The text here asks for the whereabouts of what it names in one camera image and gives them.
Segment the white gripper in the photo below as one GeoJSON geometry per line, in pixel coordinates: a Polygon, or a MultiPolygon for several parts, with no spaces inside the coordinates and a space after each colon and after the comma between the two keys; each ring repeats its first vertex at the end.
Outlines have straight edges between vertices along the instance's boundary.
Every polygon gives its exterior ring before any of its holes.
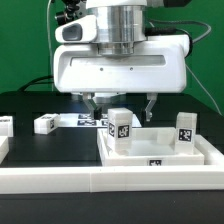
{"type": "Polygon", "coordinates": [[[145,36],[139,19],[113,21],[87,15],[55,31],[54,84],[61,92],[84,93],[91,118],[102,108],[91,93],[148,93],[145,120],[152,118],[157,93],[186,87],[188,36],[145,36]]]}

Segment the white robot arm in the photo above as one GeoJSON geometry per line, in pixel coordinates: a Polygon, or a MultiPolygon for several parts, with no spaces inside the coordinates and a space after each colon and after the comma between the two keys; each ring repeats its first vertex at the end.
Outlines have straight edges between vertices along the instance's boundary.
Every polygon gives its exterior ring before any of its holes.
{"type": "Polygon", "coordinates": [[[192,50],[187,34],[145,27],[147,7],[185,6],[183,0],[87,0],[86,13],[69,17],[55,31],[54,84],[81,94],[97,118],[98,104],[124,93],[145,93],[145,119],[159,93],[186,87],[185,58],[192,50]]]}

